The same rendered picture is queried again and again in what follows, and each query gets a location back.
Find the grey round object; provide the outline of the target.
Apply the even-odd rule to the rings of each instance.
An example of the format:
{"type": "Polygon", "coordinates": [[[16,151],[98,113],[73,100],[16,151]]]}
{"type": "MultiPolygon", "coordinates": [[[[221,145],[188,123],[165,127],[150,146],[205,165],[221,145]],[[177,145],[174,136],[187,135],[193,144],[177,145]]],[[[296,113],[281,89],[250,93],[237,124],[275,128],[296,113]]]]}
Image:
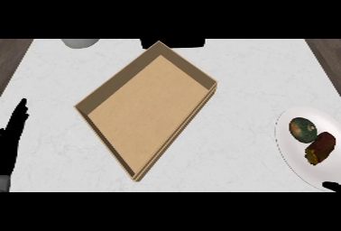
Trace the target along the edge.
{"type": "Polygon", "coordinates": [[[97,41],[98,39],[61,39],[63,44],[72,49],[84,49],[97,41]]]}

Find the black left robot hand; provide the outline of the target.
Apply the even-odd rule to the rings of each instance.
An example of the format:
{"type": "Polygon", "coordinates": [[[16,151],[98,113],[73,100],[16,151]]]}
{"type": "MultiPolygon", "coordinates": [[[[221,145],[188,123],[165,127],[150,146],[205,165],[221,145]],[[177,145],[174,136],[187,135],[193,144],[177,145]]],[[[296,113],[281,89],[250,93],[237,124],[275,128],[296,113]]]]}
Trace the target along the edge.
{"type": "Polygon", "coordinates": [[[14,169],[20,135],[27,116],[26,99],[23,98],[11,112],[7,126],[0,128],[0,175],[10,175],[14,169]]]}

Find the brown cardboard box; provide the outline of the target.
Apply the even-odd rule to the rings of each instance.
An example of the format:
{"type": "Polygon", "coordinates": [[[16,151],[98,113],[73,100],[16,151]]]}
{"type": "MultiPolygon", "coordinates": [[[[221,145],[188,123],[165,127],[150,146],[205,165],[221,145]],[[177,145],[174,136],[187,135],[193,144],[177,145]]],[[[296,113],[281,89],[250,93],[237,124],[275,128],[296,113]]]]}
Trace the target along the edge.
{"type": "Polygon", "coordinates": [[[156,42],[75,105],[138,181],[205,106],[216,81],[156,42]]]}

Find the reddish brown sweet potato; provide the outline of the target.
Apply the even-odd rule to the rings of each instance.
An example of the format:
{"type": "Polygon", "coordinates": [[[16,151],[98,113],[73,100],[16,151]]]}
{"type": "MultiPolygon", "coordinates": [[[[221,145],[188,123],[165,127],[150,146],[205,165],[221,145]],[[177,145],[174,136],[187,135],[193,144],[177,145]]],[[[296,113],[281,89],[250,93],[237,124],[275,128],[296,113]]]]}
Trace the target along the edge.
{"type": "Polygon", "coordinates": [[[305,158],[311,165],[317,165],[329,157],[335,148],[335,137],[327,132],[317,135],[314,142],[305,148],[305,158]]]}

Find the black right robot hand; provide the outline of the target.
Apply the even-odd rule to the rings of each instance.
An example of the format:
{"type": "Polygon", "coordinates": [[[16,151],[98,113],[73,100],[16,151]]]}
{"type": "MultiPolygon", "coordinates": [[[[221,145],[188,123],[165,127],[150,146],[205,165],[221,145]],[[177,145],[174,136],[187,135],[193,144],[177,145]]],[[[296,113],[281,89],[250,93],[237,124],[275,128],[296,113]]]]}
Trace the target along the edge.
{"type": "Polygon", "coordinates": [[[341,193],[341,185],[336,182],[324,181],[321,186],[323,188],[341,193]]]}

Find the green round vegetable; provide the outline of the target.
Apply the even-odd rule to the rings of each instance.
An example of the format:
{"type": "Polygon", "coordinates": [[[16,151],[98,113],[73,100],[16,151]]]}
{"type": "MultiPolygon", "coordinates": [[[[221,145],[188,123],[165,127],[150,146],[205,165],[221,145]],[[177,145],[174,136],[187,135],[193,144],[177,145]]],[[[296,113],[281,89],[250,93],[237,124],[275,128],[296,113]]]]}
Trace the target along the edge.
{"type": "Polygon", "coordinates": [[[311,143],[317,138],[317,128],[304,117],[292,119],[289,123],[289,132],[293,139],[301,143],[311,143]]]}

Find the white plate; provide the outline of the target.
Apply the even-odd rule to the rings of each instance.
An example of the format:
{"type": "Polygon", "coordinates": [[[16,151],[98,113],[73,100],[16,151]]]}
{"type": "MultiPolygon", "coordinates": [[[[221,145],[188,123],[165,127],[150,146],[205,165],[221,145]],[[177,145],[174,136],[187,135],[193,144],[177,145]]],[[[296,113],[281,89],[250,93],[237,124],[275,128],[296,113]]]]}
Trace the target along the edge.
{"type": "Polygon", "coordinates": [[[278,115],[274,134],[278,153],[293,173],[315,189],[327,191],[321,186],[324,181],[341,184],[341,123],[315,108],[296,106],[278,115]],[[314,124],[317,133],[327,132],[335,138],[333,151],[315,165],[305,158],[308,144],[299,143],[289,132],[289,123],[296,117],[304,117],[314,124]]]}

